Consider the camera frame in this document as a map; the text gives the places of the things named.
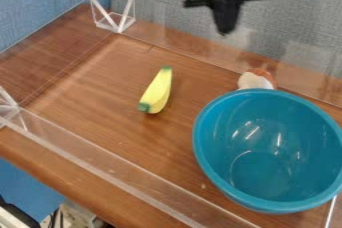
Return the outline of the plush mushroom brown cap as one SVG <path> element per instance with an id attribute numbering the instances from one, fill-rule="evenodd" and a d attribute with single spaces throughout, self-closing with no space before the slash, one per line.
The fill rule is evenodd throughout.
<path id="1" fill-rule="evenodd" d="M 237 79 L 237 89 L 276 89 L 276 81 L 272 75 L 260 68 L 247 70 Z"/>

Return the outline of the blue plastic bowl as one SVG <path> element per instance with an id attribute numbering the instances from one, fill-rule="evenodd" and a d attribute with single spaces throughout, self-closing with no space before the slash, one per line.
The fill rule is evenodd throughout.
<path id="1" fill-rule="evenodd" d="M 256 212 L 300 212 L 342 192 L 342 127 L 291 93 L 216 97 L 196 116 L 192 149 L 217 190 Z"/>

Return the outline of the clear acrylic back barrier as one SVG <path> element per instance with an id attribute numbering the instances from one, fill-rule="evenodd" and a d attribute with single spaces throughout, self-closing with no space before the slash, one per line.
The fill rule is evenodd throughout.
<path id="1" fill-rule="evenodd" d="M 236 41 L 216 42 L 147 20 L 137 20 L 124 35 L 237 74 L 265 71 L 277 89 L 342 108 L 342 78 L 331 75 L 335 61 L 316 47 L 279 45 L 280 57 L 272 59 L 243 50 Z"/>

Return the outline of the clear acrylic barrier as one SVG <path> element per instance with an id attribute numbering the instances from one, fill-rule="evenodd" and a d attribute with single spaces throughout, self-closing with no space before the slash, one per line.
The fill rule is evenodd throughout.
<path id="1" fill-rule="evenodd" d="M 237 74 L 265 71 L 277 89 L 342 108 L 342 78 L 331 75 L 335 61 L 316 47 L 279 45 L 280 57 L 272 59 L 243 50 L 236 41 L 216 42 L 147 20 L 137 20 L 124 35 Z"/>
<path id="2" fill-rule="evenodd" d="M 191 228 L 260 228 L 24 108 L 28 130 L 6 126 Z"/>

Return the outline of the yellow toy banana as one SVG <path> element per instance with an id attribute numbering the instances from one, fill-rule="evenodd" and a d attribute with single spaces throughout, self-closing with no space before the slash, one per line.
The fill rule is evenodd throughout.
<path id="1" fill-rule="evenodd" d="M 137 109 L 148 114 L 159 113 L 168 101 L 172 84 L 172 68 L 163 66 L 139 100 Z"/>

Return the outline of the clear acrylic front barrier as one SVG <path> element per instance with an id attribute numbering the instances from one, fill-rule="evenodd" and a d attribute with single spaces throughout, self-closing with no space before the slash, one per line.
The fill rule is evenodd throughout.
<path id="1" fill-rule="evenodd" d="M 6 126 L 191 228 L 260 228 L 24 108 L 28 130 Z"/>

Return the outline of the clear acrylic corner bracket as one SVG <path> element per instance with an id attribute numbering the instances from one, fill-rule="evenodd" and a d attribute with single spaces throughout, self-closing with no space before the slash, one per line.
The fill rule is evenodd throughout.
<path id="1" fill-rule="evenodd" d="M 121 13 L 106 11 L 97 0 L 89 0 L 89 4 L 97 28 L 121 34 L 136 22 L 135 0 L 127 0 Z"/>

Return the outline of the clear acrylic left bracket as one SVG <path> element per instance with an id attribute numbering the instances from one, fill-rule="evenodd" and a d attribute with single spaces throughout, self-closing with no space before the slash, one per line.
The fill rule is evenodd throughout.
<path id="1" fill-rule="evenodd" d="M 21 107 L 0 86 L 0 129 L 6 126 L 8 122 L 16 122 L 24 130 L 28 130 L 21 114 Z"/>

